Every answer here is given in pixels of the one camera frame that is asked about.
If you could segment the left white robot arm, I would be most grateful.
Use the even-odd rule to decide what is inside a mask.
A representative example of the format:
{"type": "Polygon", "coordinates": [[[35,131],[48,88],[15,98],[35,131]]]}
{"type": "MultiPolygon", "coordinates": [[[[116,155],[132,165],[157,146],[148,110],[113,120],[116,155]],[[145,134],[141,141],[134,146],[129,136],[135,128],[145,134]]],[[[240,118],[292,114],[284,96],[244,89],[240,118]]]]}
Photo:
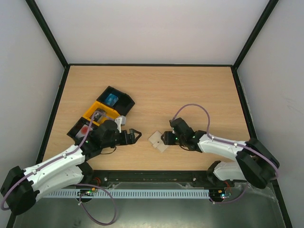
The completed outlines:
{"type": "Polygon", "coordinates": [[[88,181],[92,168],[87,161],[103,149],[135,144],[141,132],[122,130],[121,124],[106,120],[58,155],[31,167],[16,166],[9,170],[0,189],[1,210],[15,215],[28,211],[42,197],[69,185],[88,181]]]}

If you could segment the translucent plastic card holder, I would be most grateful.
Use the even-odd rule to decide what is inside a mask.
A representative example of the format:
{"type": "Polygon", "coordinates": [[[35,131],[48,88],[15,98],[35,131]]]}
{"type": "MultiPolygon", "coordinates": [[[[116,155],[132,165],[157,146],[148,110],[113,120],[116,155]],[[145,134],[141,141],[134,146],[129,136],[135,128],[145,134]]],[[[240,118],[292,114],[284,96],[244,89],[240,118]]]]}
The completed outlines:
{"type": "Polygon", "coordinates": [[[169,145],[165,145],[163,140],[161,139],[162,133],[156,131],[149,138],[148,142],[152,145],[153,148],[157,149],[159,152],[163,153],[165,150],[169,148],[169,145]]]}

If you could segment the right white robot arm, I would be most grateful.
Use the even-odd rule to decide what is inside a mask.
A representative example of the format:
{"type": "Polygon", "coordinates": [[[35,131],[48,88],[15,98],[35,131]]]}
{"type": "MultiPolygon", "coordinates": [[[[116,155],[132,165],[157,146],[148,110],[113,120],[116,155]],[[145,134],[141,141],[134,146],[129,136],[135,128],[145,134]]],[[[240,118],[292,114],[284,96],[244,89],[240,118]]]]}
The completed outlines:
{"type": "Polygon", "coordinates": [[[170,126],[172,130],[161,136],[165,145],[178,145],[187,151],[212,153],[230,160],[215,161],[208,168],[207,180],[212,186],[239,180],[264,189],[278,175],[278,160],[256,138],[248,141],[217,138],[206,131],[193,131],[182,118],[171,121],[170,126]]]}

